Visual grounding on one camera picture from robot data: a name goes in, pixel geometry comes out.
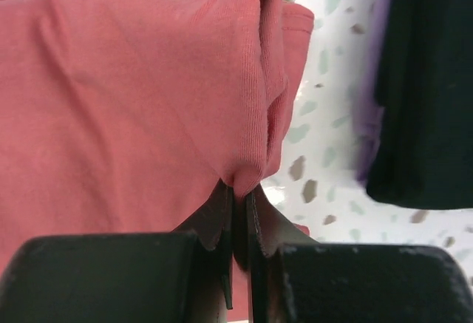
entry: black fabric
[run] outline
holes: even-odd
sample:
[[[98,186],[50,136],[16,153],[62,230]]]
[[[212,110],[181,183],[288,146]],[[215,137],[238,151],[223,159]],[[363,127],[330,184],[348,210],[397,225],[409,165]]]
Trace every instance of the black fabric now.
[[[368,176],[376,201],[473,207],[473,0],[392,0],[375,98],[385,107]]]

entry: brown spot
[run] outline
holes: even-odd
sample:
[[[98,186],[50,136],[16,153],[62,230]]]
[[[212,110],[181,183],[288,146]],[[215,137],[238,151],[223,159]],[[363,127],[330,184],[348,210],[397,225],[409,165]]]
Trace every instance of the brown spot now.
[[[354,24],[350,30],[352,30],[352,33],[356,34],[356,35],[363,35],[366,30],[364,29],[363,25],[361,24]]]
[[[325,217],[324,225],[329,225],[330,223],[334,223],[336,220],[337,220],[337,217],[333,216],[332,214],[329,214],[327,217]]]
[[[445,248],[450,248],[454,244],[455,244],[455,238],[454,237],[447,237],[447,238],[445,238],[445,242],[444,242],[443,246]]]
[[[427,210],[416,211],[411,216],[411,223],[422,223],[423,221],[426,220],[426,217],[427,217],[428,214],[429,214],[429,212]]]
[[[308,180],[302,190],[302,197],[305,203],[309,203],[317,196],[317,182],[315,180]]]
[[[299,158],[294,160],[294,163],[289,168],[289,175],[293,178],[294,181],[302,179],[302,175],[304,174],[304,164],[305,164],[305,157],[301,155]]]

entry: patterned surface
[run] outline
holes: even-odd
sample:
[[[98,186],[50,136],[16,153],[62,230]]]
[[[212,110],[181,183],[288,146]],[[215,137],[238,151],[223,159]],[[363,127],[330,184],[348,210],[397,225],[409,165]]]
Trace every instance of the patterned surface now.
[[[321,241],[445,248],[473,285],[473,210],[416,211],[377,204],[353,181],[358,140],[351,114],[374,1],[295,1],[316,14],[316,28],[281,169],[263,183],[271,202]]]

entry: clothing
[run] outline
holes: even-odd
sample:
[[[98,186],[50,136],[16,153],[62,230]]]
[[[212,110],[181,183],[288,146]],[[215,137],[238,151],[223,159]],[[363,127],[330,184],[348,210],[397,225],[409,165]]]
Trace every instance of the clothing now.
[[[361,136],[361,151],[358,160],[357,179],[364,183],[379,147],[379,133],[383,108],[374,98],[378,62],[384,40],[389,5],[391,0],[375,0],[372,10],[370,39],[366,56],[366,69],[358,90],[358,100],[353,115],[353,127]]]
[[[473,206],[473,0],[392,0],[367,193],[408,208]]]
[[[278,169],[309,10],[4,0],[0,17],[1,269],[30,237],[170,231],[220,178],[242,198]]]

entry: red cloth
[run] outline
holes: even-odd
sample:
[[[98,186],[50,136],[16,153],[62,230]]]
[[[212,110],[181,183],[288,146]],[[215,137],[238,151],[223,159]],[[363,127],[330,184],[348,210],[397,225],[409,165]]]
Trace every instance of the red cloth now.
[[[309,10],[3,0],[0,20],[0,270],[30,237],[170,231],[219,178],[243,197],[278,169]]]

